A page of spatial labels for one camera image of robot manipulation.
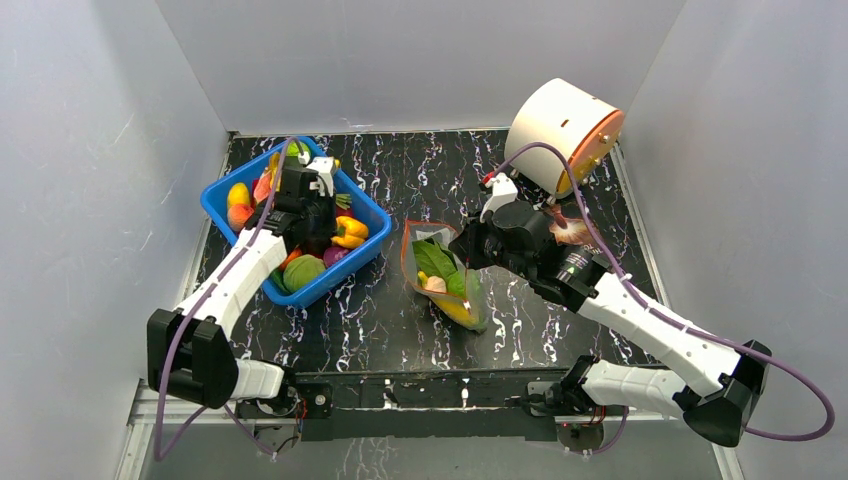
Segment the yellow bell pepper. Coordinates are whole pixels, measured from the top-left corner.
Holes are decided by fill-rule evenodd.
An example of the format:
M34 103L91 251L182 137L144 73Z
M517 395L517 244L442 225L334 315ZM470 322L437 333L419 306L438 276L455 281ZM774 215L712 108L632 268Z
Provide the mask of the yellow bell pepper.
M330 238L334 246L353 250L365 243L369 238L368 227L350 216L336 217L336 233Z

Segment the orange peach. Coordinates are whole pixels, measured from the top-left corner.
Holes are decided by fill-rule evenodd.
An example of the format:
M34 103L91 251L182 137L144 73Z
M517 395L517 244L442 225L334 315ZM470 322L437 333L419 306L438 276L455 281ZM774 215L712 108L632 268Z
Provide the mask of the orange peach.
M255 209L249 204L231 205L226 214L227 224L235 233L240 233L245 224L254 214Z

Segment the green leaf vegetable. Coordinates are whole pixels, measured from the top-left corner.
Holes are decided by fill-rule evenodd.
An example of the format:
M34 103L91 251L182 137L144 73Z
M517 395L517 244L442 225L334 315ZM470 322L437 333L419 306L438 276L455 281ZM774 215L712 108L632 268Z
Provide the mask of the green leaf vegetable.
M426 276L445 280L449 294L466 299L465 274L456 263L454 254L434 237L411 243L418 270Z

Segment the clear zip top bag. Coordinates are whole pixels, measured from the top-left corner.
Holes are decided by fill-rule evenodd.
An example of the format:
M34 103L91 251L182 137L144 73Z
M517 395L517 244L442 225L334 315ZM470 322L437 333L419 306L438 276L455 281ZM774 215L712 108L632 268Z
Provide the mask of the clear zip top bag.
M448 318L463 328L487 328L484 292L479 274L466 268L449 249L458 232L449 225L406 220L401 250L406 281Z

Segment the yellow banana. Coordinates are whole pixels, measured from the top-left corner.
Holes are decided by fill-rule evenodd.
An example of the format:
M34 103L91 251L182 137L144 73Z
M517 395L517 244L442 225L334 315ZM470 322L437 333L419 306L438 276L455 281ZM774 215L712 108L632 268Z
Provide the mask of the yellow banana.
M468 297L463 299L449 293L435 293L423 289L423 280L427 276L421 272L417 272L417 280L419 292L427 297L435 306L447 315L456 324L470 331L482 332L486 329L486 324L481 314L472 306L472 302Z

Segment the white garlic bulb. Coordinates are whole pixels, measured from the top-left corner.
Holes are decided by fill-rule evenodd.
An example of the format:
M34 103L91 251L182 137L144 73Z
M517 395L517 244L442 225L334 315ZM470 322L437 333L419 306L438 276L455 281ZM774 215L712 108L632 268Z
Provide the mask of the white garlic bulb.
M447 284L445 280L438 276L427 276L423 280L423 289L435 293L447 293Z

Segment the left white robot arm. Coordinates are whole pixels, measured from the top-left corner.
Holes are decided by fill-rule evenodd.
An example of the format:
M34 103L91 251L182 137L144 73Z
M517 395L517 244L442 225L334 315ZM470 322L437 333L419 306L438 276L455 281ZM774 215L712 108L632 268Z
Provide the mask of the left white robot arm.
M332 165L283 167L266 199L243 222L236 243L213 273L171 310L147 323L149 383L207 408L259 399L275 416L294 411L297 387L283 367L241 360L230 338L247 303L294 248L336 227Z

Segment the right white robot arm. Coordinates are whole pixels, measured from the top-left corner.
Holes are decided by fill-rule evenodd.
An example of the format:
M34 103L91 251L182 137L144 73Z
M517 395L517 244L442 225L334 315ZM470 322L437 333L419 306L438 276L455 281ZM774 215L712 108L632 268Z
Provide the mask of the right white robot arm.
M735 447L764 390L765 346L753 355L709 340L691 322L638 289L627 290L606 256L590 245L560 244L550 220L514 201L469 220L449 249L470 269L504 268L542 299L623 335L663 364L661 370L581 360L557 387L577 414L621 405L682 419L702 438Z

